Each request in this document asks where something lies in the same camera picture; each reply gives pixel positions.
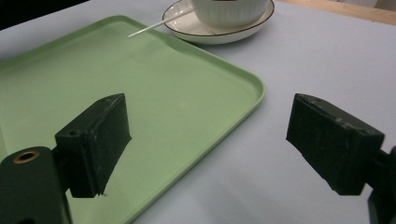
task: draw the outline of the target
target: brass screw hole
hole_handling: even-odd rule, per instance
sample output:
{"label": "brass screw hole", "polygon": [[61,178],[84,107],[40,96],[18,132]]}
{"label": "brass screw hole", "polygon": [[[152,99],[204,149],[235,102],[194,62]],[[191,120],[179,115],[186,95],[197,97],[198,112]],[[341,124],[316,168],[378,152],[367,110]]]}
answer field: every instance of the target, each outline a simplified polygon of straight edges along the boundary
{"label": "brass screw hole", "polygon": [[39,151],[32,150],[32,151],[25,151],[20,153],[18,156],[14,158],[14,163],[22,164],[29,161],[35,160],[40,155]]}

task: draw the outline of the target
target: white cup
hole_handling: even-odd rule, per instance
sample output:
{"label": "white cup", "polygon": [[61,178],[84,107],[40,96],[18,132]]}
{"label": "white cup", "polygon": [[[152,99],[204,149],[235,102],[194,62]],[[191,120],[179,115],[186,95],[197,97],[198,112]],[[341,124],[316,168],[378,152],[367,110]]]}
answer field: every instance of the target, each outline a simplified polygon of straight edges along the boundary
{"label": "white cup", "polygon": [[257,21],[270,0],[191,0],[195,15],[212,27],[242,27]]}

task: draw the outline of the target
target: green tray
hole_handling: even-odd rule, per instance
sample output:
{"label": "green tray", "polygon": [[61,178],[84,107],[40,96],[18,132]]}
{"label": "green tray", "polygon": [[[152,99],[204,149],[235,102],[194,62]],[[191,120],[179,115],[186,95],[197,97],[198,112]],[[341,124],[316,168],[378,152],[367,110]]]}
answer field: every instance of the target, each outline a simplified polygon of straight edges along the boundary
{"label": "green tray", "polygon": [[128,223],[262,100],[259,78],[123,16],[0,64],[0,158],[54,135],[96,100],[124,92],[133,140],[106,195],[74,199],[75,223]]}

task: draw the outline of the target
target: table surface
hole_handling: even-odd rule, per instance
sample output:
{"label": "table surface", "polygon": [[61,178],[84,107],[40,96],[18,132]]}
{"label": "table surface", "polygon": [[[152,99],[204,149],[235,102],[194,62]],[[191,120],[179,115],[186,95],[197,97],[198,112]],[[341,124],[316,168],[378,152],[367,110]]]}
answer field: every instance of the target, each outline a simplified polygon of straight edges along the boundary
{"label": "table surface", "polygon": [[[155,23],[173,3],[91,0],[28,21],[0,32],[0,62],[108,16]],[[369,223],[371,189],[338,196],[285,138],[301,92],[385,133],[385,151],[396,146],[394,36],[396,26],[276,2],[257,34],[198,46],[262,78],[266,98],[135,223]]]}

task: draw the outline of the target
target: white saucer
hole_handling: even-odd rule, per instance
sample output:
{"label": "white saucer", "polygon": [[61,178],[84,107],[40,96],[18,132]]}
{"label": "white saucer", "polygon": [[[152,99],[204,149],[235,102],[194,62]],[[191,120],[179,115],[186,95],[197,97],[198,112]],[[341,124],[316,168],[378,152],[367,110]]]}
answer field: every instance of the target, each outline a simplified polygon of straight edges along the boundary
{"label": "white saucer", "polygon": [[[190,1],[178,1],[166,9],[163,13],[163,20],[174,17],[189,8],[191,8]],[[264,22],[273,15],[274,10],[275,4],[271,0],[258,21],[249,26],[239,28],[222,29],[209,27],[201,23],[193,12],[174,21],[170,21],[165,25],[172,30],[175,36],[192,43],[225,44],[246,38],[260,31],[264,26]]]}

